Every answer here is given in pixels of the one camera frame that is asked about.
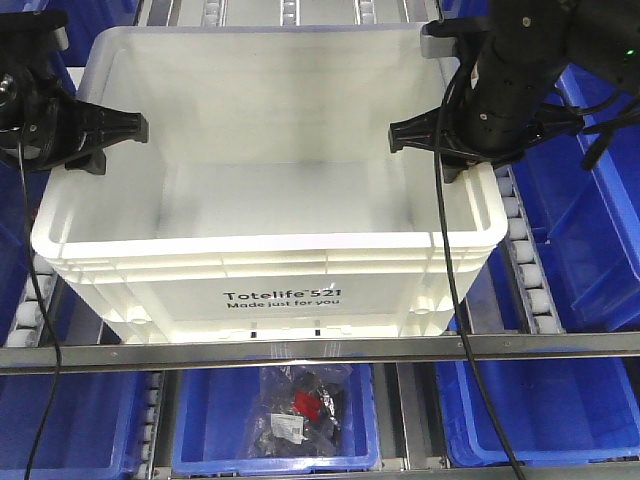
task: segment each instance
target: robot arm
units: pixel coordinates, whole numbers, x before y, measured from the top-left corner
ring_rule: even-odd
[[[58,165],[102,175],[102,149],[133,139],[146,142],[139,113],[80,102],[50,71],[48,56],[65,48],[63,11],[0,15],[0,160],[26,171]]]
[[[490,0],[489,7],[488,19],[425,25],[427,35],[455,37],[460,59],[439,133],[447,182],[478,162],[512,163],[527,148],[580,132],[575,108],[544,103],[570,62],[639,93],[637,0]],[[438,111],[391,124],[392,152],[433,150]]]

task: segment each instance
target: black cable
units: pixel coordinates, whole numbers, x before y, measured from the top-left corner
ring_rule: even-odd
[[[513,448],[509,443],[509,439],[502,428],[500,420],[498,418],[498,414],[493,406],[491,398],[489,396],[489,392],[487,391],[487,387],[482,378],[482,373],[478,367],[478,363],[473,354],[473,350],[471,348],[471,342],[469,342],[468,331],[470,331],[470,322],[467,318],[466,314],[463,313],[463,309],[460,308],[460,302],[458,299],[458,290],[456,287],[456,279],[453,273],[453,260],[451,258],[451,245],[449,244],[449,229],[447,226],[447,214],[444,203],[444,192],[443,192],[443,172],[442,172],[442,158],[440,155],[440,136],[442,131],[442,122],[444,119],[444,111],[449,103],[449,97],[451,96],[451,92],[453,91],[453,85],[455,84],[455,76],[449,82],[447,89],[445,91],[444,97],[442,98],[442,103],[440,105],[440,111],[438,112],[438,119],[436,122],[436,139],[435,139],[435,147],[434,147],[434,166],[435,166],[435,176],[436,176],[436,194],[438,197],[438,215],[440,217],[440,228],[442,230],[442,240],[444,243],[444,258],[447,266],[447,279],[449,281],[449,289],[451,291],[451,300],[453,302],[453,308],[456,314],[458,321],[460,322],[460,338],[462,339],[462,345],[464,347],[465,355],[467,357],[467,361],[469,362],[469,366],[471,367],[471,371],[473,372],[473,376],[478,385],[478,390],[480,390],[480,395],[482,396],[482,400],[484,401],[485,407],[487,408],[487,412],[489,413],[489,418],[491,419],[491,423],[493,424],[493,428],[498,435],[498,439],[500,440],[500,444],[504,449],[507,457],[509,458],[509,464],[513,469],[513,472],[516,475],[518,480],[526,480],[526,476],[520,466],[520,463],[516,459],[515,453],[513,452]]]
[[[602,102],[596,105],[592,105],[591,107],[580,108],[580,107],[573,107],[571,105],[571,101],[564,93],[564,90],[562,90],[561,88],[555,87],[553,91],[556,95],[558,95],[562,99],[562,103],[564,104],[565,107],[572,109],[572,111],[576,115],[580,115],[581,117],[584,117],[585,115],[593,115],[594,113],[598,113],[602,110],[609,108],[622,95],[622,92],[620,90],[616,90],[607,98],[605,98]]]
[[[594,113],[598,113],[602,110],[609,108],[611,105],[613,105],[616,102],[616,100],[620,98],[620,95],[622,95],[622,92],[620,90],[616,90],[611,95],[609,95],[605,100],[598,103],[597,105],[593,105],[591,107],[578,108],[576,113],[581,116],[593,115]]]
[[[44,325],[53,340],[53,347],[56,353],[56,364],[53,370],[53,379],[51,381],[51,389],[49,390],[49,398],[47,400],[47,405],[45,406],[44,411],[42,412],[42,418],[40,419],[40,424],[38,425],[38,429],[36,430],[36,436],[33,440],[33,444],[31,446],[31,451],[29,452],[29,460],[27,461],[27,466],[24,472],[24,480],[29,480],[31,478],[31,470],[33,469],[33,464],[36,459],[36,453],[38,451],[38,446],[40,445],[40,440],[42,438],[42,432],[44,431],[44,426],[47,422],[47,418],[51,413],[51,407],[53,405],[53,399],[56,396],[56,391],[58,389],[58,380],[60,378],[60,370],[62,368],[62,350],[60,349],[60,342],[58,340],[58,336],[53,328],[53,324],[51,323],[51,319],[49,318],[49,314],[47,313],[47,307],[44,303],[44,298],[42,296],[42,291],[40,290],[40,285],[38,284],[38,277],[36,275],[36,268],[34,266],[33,260],[33,248],[31,247],[31,228],[33,227],[33,222],[31,216],[29,215],[30,206],[29,206],[29,191],[27,187],[27,180],[25,177],[24,171],[24,144],[22,141],[22,131],[18,133],[18,163],[20,166],[20,181],[22,183],[22,200],[24,203],[24,245],[27,251],[27,263],[29,267],[29,276],[31,277],[31,283],[33,284],[33,289],[36,294],[36,300],[38,302],[38,307],[40,308],[40,313],[42,314],[42,319],[44,320]]]
[[[616,130],[640,123],[640,111],[636,110],[638,105],[640,105],[640,96],[636,95],[618,112],[616,117],[605,122],[591,125],[582,131],[586,135],[600,134],[598,138],[589,145],[582,162],[580,162],[580,166],[584,170],[593,170],[593,168],[595,168],[598,160],[600,160],[604,151],[611,144]]]

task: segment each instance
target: plastic bag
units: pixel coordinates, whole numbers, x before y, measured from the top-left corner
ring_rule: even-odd
[[[262,367],[239,458],[339,454],[349,365]]]

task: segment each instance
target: blue bin rim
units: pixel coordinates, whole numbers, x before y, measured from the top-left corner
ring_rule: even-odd
[[[624,381],[627,378],[627,374],[624,370],[624,366],[622,365],[622,361],[619,358],[609,358],[602,359],[612,361],[614,364],[614,368],[618,374],[618,378],[622,379],[621,387],[625,392],[625,398],[635,399],[635,394],[631,388],[631,385],[628,381]],[[478,431],[475,427],[475,422],[473,419],[473,405],[471,403],[471,391],[468,388],[461,388],[462,381],[467,382],[467,379],[470,378],[467,375],[467,371],[465,368],[465,361],[455,361],[451,362],[455,365],[456,370],[456,383],[459,387],[459,393],[462,400],[463,411],[467,413],[471,413],[471,415],[464,415],[465,427],[467,429],[467,437],[466,440],[469,442],[469,446],[473,453],[482,458],[482,465],[489,465],[491,463],[501,463],[508,461],[506,453],[503,450],[486,450],[480,446],[480,442],[478,439]],[[636,425],[640,425],[640,409],[638,406],[629,402],[629,407],[631,410],[631,415],[634,418]],[[449,412],[445,405],[442,408],[442,416],[444,423],[446,424],[447,417],[449,416]],[[619,447],[606,449],[607,455],[611,458],[613,457],[624,457],[629,455],[635,455],[637,452],[635,450],[640,449],[640,443],[634,448],[633,446],[628,447]],[[562,450],[562,451],[540,451],[540,450],[516,450],[515,451],[518,460],[522,460],[526,462],[528,465],[583,465],[585,463],[589,463],[591,460],[599,460],[602,458],[603,449],[589,449],[589,450]],[[456,460],[455,452],[449,450],[449,455],[451,455],[453,460]],[[461,466],[471,466],[467,462],[458,461],[458,465]]]
[[[104,468],[34,468],[31,474],[34,480],[48,480],[51,478],[52,474],[56,478],[91,478],[92,480],[113,480],[115,478],[119,478],[122,474],[127,473],[123,471],[123,467],[125,458],[128,455],[127,445],[129,444],[129,434],[132,427],[132,421],[135,416],[133,415],[133,412],[136,408],[136,402],[132,401],[132,399],[135,399],[138,382],[142,381],[142,377],[144,377],[145,375],[144,372],[121,372],[119,373],[119,375],[127,376],[129,378],[126,379],[124,385],[122,385],[120,388],[118,419],[116,421],[115,433],[113,436],[114,447],[111,450],[111,462],[109,466]],[[16,469],[13,470],[13,473],[19,474],[19,478],[22,478],[22,475],[24,475],[24,471],[24,468]]]
[[[362,393],[373,394],[372,374],[371,367],[368,364],[354,364],[353,373],[356,371],[360,376],[360,385],[362,386]],[[185,376],[182,378],[180,385],[180,398],[185,398],[185,394],[189,387],[189,381],[185,381]],[[209,466],[210,462],[183,462],[181,459],[182,450],[184,447],[184,428],[186,428],[186,415],[187,409],[180,408],[176,416],[176,433],[174,436],[173,446],[173,458],[172,458],[172,470],[178,474],[187,475],[213,475],[220,473],[238,472],[241,475],[278,475],[278,474],[304,474],[310,473],[312,470],[317,469],[331,469],[331,470],[362,470],[368,468],[364,465],[374,466],[380,458],[380,448],[378,441],[378,421],[375,408],[372,412],[364,414],[364,430],[366,435],[366,455],[360,455],[357,457],[282,457],[282,458],[244,458],[244,459],[228,459],[228,460],[216,460],[216,464],[220,466],[218,472],[212,472]],[[349,465],[353,463],[354,459],[358,460],[358,465]],[[268,461],[271,465],[266,468],[258,466],[257,463],[263,463]]]
[[[586,105],[571,68],[564,71],[558,85],[573,105]],[[587,125],[595,123],[592,116],[586,116],[585,120]],[[578,134],[578,143],[583,153],[597,137],[597,135]],[[593,175],[633,274],[640,280],[640,218],[609,151],[604,152],[596,168],[585,174]]]

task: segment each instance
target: transparent plastic bag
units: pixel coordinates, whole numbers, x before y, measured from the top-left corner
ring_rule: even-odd
[[[351,371],[342,364],[261,368],[239,458],[338,455]]]

